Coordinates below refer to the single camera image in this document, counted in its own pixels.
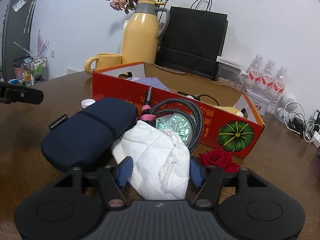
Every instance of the yellow mug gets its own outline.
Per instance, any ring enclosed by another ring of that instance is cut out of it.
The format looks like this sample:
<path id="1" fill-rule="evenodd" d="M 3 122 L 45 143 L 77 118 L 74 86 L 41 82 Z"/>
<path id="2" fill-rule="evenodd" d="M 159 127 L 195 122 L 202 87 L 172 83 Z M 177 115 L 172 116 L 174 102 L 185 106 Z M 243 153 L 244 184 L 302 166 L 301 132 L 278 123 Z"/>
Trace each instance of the yellow mug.
<path id="1" fill-rule="evenodd" d="M 92 75 L 93 70 L 120 65 L 122 56 L 116 53 L 100 53 L 95 57 L 89 58 L 84 64 L 84 70 Z M 91 69 L 92 62 L 96 62 L 96 68 Z"/>

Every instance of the green sparkly plastic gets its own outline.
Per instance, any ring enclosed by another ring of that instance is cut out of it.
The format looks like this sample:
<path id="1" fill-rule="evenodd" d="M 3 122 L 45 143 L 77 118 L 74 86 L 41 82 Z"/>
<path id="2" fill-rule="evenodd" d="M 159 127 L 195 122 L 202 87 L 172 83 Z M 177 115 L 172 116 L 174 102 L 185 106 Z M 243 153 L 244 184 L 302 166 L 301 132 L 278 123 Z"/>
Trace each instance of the green sparkly plastic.
<path id="1" fill-rule="evenodd" d="M 168 114 L 156 119 L 156 128 L 162 130 L 171 128 L 184 142 L 186 146 L 190 144 L 192 138 L 192 128 L 189 121 L 180 114 Z"/>

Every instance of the pink basket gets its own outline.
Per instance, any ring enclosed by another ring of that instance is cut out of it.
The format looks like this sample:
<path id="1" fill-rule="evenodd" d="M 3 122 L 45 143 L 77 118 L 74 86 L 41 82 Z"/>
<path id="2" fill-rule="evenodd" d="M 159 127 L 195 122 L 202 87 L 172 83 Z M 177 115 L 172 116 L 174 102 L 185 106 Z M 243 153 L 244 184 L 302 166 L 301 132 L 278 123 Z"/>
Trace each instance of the pink basket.
<path id="1" fill-rule="evenodd" d="M 14 74 L 16 75 L 17 79 L 23 79 L 23 73 L 24 73 L 24 68 L 20 67 L 20 68 L 13 68 L 14 69 Z"/>

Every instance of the water bottle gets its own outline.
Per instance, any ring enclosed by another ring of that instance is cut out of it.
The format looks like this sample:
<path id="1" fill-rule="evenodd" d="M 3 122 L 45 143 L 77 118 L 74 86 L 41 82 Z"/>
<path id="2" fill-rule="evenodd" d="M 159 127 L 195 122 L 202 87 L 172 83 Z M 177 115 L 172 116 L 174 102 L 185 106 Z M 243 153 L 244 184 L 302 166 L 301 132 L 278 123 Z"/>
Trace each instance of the water bottle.
<path id="1" fill-rule="evenodd" d="M 246 89 L 253 91 L 256 84 L 259 83 L 261 78 L 262 58 L 263 56 L 257 53 L 256 57 L 250 63 L 249 74 L 244 82 L 243 91 Z"/>
<path id="2" fill-rule="evenodd" d="M 276 104 L 279 97 L 282 95 L 285 85 L 287 84 L 287 68 L 281 66 L 278 71 L 275 81 L 272 84 L 272 88 L 269 89 L 268 99 L 270 99 L 270 104 L 267 108 L 267 113 L 274 114 L 276 110 Z"/>
<path id="3" fill-rule="evenodd" d="M 275 66 L 275 63 L 276 62 L 274 60 L 269 59 L 262 71 L 260 83 L 255 87 L 255 92 L 264 97 L 267 95 L 275 80 L 272 74 L 272 68 Z"/>

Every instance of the red cardboard box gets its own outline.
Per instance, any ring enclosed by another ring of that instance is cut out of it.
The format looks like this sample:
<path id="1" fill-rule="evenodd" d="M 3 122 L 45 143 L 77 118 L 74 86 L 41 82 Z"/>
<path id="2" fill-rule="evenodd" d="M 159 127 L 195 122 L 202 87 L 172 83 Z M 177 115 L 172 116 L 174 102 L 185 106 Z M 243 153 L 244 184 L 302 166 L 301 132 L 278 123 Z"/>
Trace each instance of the red cardboard box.
<path id="1" fill-rule="evenodd" d="M 245 109 L 247 118 L 242 118 L 215 108 L 214 104 L 216 103 L 210 98 L 206 97 L 206 102 L 195 100 L 204 116 L 204 130 L 200 143 L 207 146 L 216 149 L 223 148 L 235 156 L 245 158 L 265 127 L 260 115 L 245 93 L 206 78 L 143 62 L 94 71 L 92 75 L 93 99 L 114 97 L 125 100 L 135 104 L 140 116 L 144 97 L 149 87 L 120 78 L 119 76 L 122 74 L 132 76 L 135 79 L 157 77 L 171 90 L 168 92 L 153 88 L 151 106 L 167 98 L 183 98 L 176 93 L 181 91 L 190 95 L 209 94 L 216 98 L 221 106 L 233 106 L 239 110 Z M 176 103 L 162 106 L 162 108 L 180 108 L 190 112 L 185 106 Z"/>

